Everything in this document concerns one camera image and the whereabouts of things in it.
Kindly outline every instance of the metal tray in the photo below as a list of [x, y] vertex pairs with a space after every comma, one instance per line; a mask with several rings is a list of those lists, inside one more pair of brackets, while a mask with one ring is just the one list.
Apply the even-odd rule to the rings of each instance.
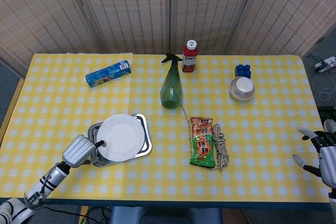
[[[142, 127], [143, 130], [145, 131], [145, 142], [143, 144], [143, 147], [141, 148], [141, 150], [136, 154], [136, 156], [134, 156], [133, 158], [137, 158], [137, 157], [141, 157], [144, 155], [147, 155], [149, 152], [151, 152], [152, 150], [152, 141], [151, 141], [151, 136], [149, 135], [149, 130], [148, 130], [148, 125], [147, 125], [147, 121], [146, 118], [143, 114], [134, 114], [132, 115], [132, 117], [134, 117], [135, 119], [137, 119]], [[96, 123], [94, 125], [92, 125], [89, 130], [88, 130], [88, 138], [91, 142], [96, 143], [96, 138], [97, 138], [97, 133], [98, 130], [101, 126], [103, 122], [101, 123]], [[106, 166], [106, 165], [112, 165], [118, 162], [115, 161], [110, 161], [106, 158], [104, 158], [98, 151], [98, 149], [96, 149], [92, 154], [91, 154], [91, 160], [98, 160], [96, 162], [93, 163], [94, 166], [96, 167], [102, 167], [102, 166]]]

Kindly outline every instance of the spray nozzle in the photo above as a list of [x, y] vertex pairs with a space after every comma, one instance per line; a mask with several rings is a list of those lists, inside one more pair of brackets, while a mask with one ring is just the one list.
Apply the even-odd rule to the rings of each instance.
[[161, 63], [165, 63], [166, 61], [169, 61], [169, 60], [172, 60], [173, 63], [177, 63], [178, 61], [180, 61], [182, 59], [180, 57], [168, 52], [168, 53], [166, 53], [166, 58], [163, 61], [161, 61]]

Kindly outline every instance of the green snack bag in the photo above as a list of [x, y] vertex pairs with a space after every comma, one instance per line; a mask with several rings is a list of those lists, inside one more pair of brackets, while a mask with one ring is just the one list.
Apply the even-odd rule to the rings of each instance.
[[190, 118], [192, 127], [192, 155], [189, 164], [207, 168], [216, 166], [212, 118]]

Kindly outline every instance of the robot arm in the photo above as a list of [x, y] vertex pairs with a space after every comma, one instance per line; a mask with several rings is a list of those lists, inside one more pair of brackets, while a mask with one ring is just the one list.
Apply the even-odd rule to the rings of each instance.
[[312, 132], [302, 127], [298, 131], [304, 135], [303, 140], [310, 139], [319, 157], [319, 168], [306, 164], [298, 155], [293, 155], [295, 162], [304, 170], [322, 178], [329, 187], [329, 201], [336, 223], [336, 123], [334, 120], [324, 122], [324, 130]]
[[83, 135], [77, 136], [63, 152], [63, 161], [55, 164], [25, 195], [25, 204], [18, 199], [10, 199], [0, 205], [0, 224], [26, 224], [33, 217], [35, 210], [43, 207], [45, 199], [69, 175], [70, 168], [95, 161], [87, 160], [91, 153], [104, 141], [93, 144]]

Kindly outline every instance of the yellow checkered tablecloth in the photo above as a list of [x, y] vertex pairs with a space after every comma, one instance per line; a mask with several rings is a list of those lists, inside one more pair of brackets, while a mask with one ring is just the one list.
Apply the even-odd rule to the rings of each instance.
[[[297, 56], [198, 56], [182, 73], [188, 116], [211, 117], [227, 138], [222, 172], [189, 164], [188, 126], [180, 108], [161, 106], [170, 63], [162, 55], [66, 54], [33, 57], [0, 149], [0, 197], [23, 197], [61, 161], [64, 149], [90, 125], [116, 113], [145, 115], [152, 152], [124, 163], [83, 165], [50, 195], [60, 199], [327, 202], [322, 181], [292, 160], [318, 165], [298, 126], [321, 129], [302, 61]], [[132, 73], [90, 88], [85, 75], [128, 60]], [[233, 100], [228, 85], [238, 64], [250, 64], [256, 95]]]

